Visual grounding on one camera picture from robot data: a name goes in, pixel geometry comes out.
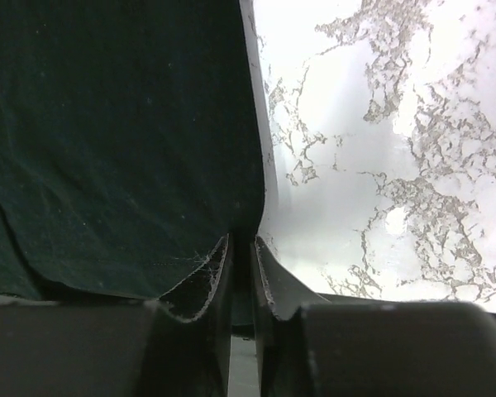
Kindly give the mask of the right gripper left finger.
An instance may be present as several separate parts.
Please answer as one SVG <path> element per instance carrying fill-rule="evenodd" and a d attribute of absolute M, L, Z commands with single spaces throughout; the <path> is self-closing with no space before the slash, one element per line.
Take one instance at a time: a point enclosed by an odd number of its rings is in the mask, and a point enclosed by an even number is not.
<path fill-rule="evenodd" d="M 159 299 L 0 303 L 0 396 L 224 396 L 230 237 Z"/>

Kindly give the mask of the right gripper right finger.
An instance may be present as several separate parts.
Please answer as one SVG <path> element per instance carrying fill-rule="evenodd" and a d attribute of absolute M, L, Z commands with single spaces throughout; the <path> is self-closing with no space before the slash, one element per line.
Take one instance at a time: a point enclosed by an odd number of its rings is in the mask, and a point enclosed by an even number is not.
<path fill-rule="evenodd" d="M 251 247 L 263 396 L 496 396 L 496 315 L 454 302 L 324 299 Z"/>

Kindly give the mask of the black t shirt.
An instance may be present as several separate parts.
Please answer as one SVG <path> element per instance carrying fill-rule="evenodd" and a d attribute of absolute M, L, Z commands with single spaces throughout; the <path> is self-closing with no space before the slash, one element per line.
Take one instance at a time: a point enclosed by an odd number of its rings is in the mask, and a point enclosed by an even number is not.
<path fill-rule="evenodd" d="M 158 298 L 251 239 L 236 1 L 0 1 L 0 294 Z"/>

